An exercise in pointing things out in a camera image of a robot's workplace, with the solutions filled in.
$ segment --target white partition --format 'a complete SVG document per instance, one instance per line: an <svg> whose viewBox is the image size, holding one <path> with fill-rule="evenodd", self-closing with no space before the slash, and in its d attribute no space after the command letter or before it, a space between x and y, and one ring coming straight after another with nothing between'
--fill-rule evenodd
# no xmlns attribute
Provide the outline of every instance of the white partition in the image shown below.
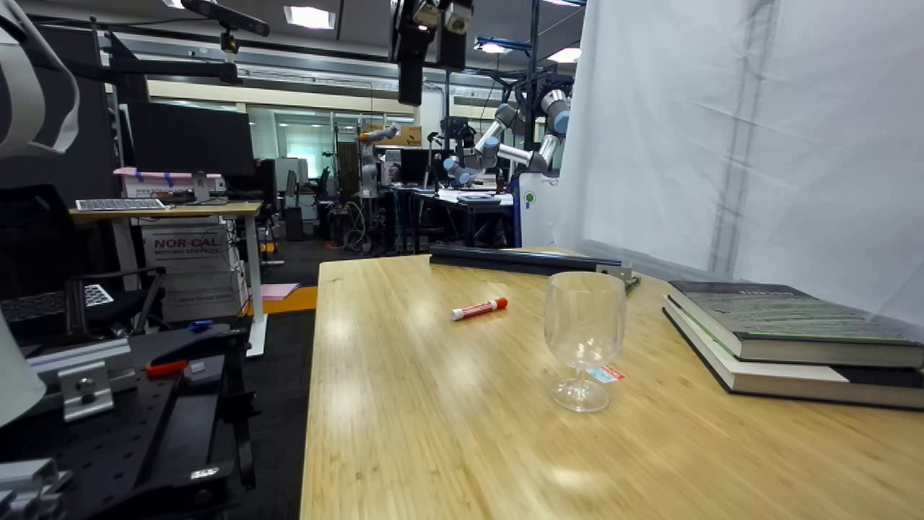
<svg viewBox="0 0 924 520"><path fill-rule="evenodd" d="M596 0L551 247L924 322L924 4Z"/></svg>

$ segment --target black chair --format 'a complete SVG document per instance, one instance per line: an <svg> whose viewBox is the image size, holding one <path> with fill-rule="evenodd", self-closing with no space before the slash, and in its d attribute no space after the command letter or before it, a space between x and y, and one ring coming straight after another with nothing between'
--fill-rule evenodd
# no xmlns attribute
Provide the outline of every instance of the black chair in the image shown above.
<svg viewBox="0 0 924 520"><path fill-rule="evenodd" d="M20 347L137 335L161 296L161 270L90 273L90 248L51 185L0 192L0 311ZM138 292L121 279L138 276ZM86 283L111 303L86 308Z"/></svg>

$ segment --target robotic arm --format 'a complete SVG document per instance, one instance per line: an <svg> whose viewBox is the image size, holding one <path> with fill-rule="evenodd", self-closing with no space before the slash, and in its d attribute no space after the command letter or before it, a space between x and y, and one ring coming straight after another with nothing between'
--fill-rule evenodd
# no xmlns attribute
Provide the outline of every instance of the robotic arm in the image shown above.
<svg viewBox="0 0 924 520"><path fill-rule="evenodd" d="M544 114L547 114L547 140L539 152L523 152L503 144L506 131L516 123L516 108L500 105L495 114L492 129L486 136L476 143L476 155L483 163L509 159L515 165L526 165L528 170L554 170L554 159L562 147L562 140L568 134L568 118L571 118L571 100L562 90L549 90L544 97Z"/></svg>

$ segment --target red marker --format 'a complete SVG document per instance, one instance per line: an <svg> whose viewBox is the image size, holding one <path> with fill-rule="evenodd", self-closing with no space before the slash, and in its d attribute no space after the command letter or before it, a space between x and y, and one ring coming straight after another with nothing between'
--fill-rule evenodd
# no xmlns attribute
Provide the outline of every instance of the red marker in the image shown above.
<svg viewBox="0 0 924 520"><path fill-rule="evenodd" d="M509 299L483 300L483 303L473 303L473 308L460 308L460 311L454 311L454 318L457 322L469 322L469 318L489 315L489 313L496 313L496 311L509 311Z"/></svg>

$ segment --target stack of books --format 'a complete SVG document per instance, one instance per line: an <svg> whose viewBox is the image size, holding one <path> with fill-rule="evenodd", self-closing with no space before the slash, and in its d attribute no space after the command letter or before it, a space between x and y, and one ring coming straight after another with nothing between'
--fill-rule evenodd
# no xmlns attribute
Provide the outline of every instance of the stack of books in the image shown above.
<svg viewBox="0 0 924 520"><path fill-rule="evenodd" d="M924 335L778 283L671 282L663 315L731 393L924 410Z"/></svg>

